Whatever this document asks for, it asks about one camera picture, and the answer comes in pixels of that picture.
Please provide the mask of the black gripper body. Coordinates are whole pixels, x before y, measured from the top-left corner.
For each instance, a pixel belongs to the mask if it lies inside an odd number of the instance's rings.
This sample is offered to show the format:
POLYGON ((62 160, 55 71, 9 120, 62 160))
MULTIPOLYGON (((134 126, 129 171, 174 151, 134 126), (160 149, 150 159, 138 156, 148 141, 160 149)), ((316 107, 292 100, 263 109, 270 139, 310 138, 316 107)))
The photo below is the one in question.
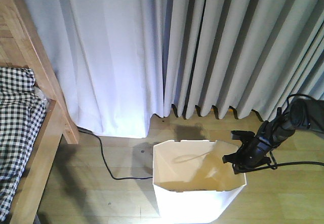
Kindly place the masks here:
POLYGON ((271 168, 271 159, 266 156, 271 149, 267 140, 254 136, 249 141, 242 140, 239 149, 235 153, 224 155, 222 161, 232 164, 234 174, 263 170, 271 168))

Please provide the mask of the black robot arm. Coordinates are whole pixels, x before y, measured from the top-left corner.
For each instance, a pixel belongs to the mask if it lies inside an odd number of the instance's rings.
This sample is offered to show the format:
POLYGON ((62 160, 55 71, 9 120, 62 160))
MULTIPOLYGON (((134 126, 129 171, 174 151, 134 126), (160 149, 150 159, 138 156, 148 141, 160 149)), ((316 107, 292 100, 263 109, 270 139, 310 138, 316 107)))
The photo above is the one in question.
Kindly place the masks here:
POLYGON ((272 121, 264 121, 257 133, 252 131, 232 130, 231 138, 240 140, 237 152, 224 155, 223 163, 231 163, 235 174, 264 169, 275 170, 287 165, 323 165, 320 162, 277 163, 272 151, 292 136, 296 130, 310 130, 323 133, 323 101, 296 99, 285 111, 279 107, 272 121))

